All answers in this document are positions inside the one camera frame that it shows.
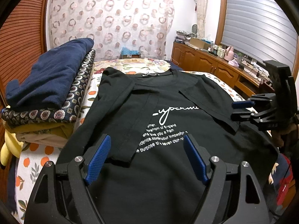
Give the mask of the person's right hand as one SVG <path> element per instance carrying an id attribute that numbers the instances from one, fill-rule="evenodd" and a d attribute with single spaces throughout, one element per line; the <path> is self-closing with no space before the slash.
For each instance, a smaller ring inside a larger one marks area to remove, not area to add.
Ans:
<path id="1" fill-rule="evenodd" d="M 280 148 L 286 143 L 298 140 L 298 124 L 291 123 L 284 130 L 271 130 L 273 144 Z"/>

